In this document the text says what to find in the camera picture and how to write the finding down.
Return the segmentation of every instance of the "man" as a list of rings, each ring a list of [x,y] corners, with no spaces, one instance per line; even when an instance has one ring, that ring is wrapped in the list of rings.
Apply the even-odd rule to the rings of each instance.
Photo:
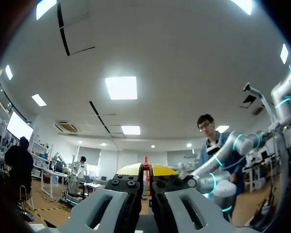
[[[33,158],[28,152],[29,142],[25,137],[19,140],[19,146],[11,146],[5,153],[5,162],[10,165],[11,187],[19,193],[21,185],[26,187],[26,192],[31,191],[31,170],[33,169]]]
[[[200,152],[199,162],[200,162],[200,165],[203,165],[215,154],[216,151],[218,151],[218,148],[216,148],[214,145],[218,145],[219,147],[221,147],[226,142],[230,133],[228,132],[219,133],[218,131],[216,131],[215,126],[214,126],[214,119],[209,114],[200,116],[197,121],[197,126],[199,130],[208,138],[206,141],[206,144],[203,146]],[[242,156],[239,155],[236,151],[232,152],[229,158],[222,164],[221,169],[224,169],[225,167],[233,165],[239,159],[241,159],[241,157]],[[244,189],[242,170],[245,164],[246,164],[246,160],[243,159],[240,163],[236,164],[235,166],[232,166],[226,169],[226,171],[228,171],[231,174],[230,181],[236,185],[235,196],[242,193]],[[233,203],[231,213],[234,210],[235,203],[236,203],[236,198]]]
[[[78,167],[78,172],[79,172],[79,175],[78,175],[78,182],[85,182],[85,179],[84,179],[84,172],[85,172],[85,175],[87,175],[87,167],[86,167],[86,158],[84,156],[81,157],[80,159],[80,167]]]

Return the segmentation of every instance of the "person in black jacket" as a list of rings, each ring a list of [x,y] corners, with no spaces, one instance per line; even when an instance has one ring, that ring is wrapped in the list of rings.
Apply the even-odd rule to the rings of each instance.
[[[31,170],[33,169],[33,158],[28,152],[29,142],[25,137],[19,140],[19,146],[11,146],[5,153],[5,162],[10,165],[11,188],[15,191],[21,185],[26,187],[26,192],[31,191]]]

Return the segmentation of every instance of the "ceiling light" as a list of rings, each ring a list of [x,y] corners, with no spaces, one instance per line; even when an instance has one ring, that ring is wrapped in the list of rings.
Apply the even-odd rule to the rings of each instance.
[[[280,58],[281,58],[283,64],[286,63],[287,58],[288,58],[288,54],[289,54],[288,49],[287,49],[286,45],[283,44],[281,54],[280,54]]]
[[[220,125],[218,126],[215,130],[219,131],[219,133],[223,133],[225,130],[227,130],[229,128],[228,125]]]
[[[242,8],[248,15],[251,15],[252,0],[231,0],[233,3]]]
[[[31,96],[31,98],[33,98],[33,100],[40,106],[46,106],[47,104],[44,102],[44,100],[39,96],[39,94],[35,94],[33,96]]]
[[[56,0],[42,0],[37,4],[36,19],[38,20],[52,6],[56,4]]]
[[[11,72],[11,69],[10,69],[10,66],[9,65],[6,66],[5,73],[8,76],[9,80],[11,80],[13,78],[13,74]]]
[[[112,100],[137,99],[137,81],[135,76],[106,78],[106,85]]]
[[[139,126],[121,126],[122,131],[126,135],[140,135],[140,127]]]

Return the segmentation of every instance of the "blue shirt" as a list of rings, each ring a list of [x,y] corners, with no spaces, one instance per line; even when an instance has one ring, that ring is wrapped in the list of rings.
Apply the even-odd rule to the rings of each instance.
[[[229,136],[229,132],[222,133],[222,143],[224,144]],[[219,140],[220,133],[217,131],[216,140]],[[208,161],[212,155],[208,155],[206,152],[206,145],[209,144],[209,140],[207,140],[206,144],[202,147],[202,150],[200,152],[200,158],[199,163],[200,165],[203,165],[206,161]],[[225,170],[225,167],[228,167],[234,163],[236,163],[238,160],[240,160],[242,156],[238,154],[236,151],[233,151],[232,154],[229,156],[229,158],[222,164],[221,170]],[[246,160],[243,159],[241,162],[236,164],[235,166],[232,166],[226,171],[228,171],[230,174],[236,173],[237,174],[237,183],[236,185],[236,196],[243,192],[244,189],[244,181],[243,181],[243,166],[245,166]]]

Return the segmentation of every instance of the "air conditioner vent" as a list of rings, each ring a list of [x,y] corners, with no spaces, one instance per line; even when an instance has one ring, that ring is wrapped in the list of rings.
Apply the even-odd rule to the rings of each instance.
[[[55,124],[56,128],[61,132],[77,133],[79,130],[70,121],[57,121]]]

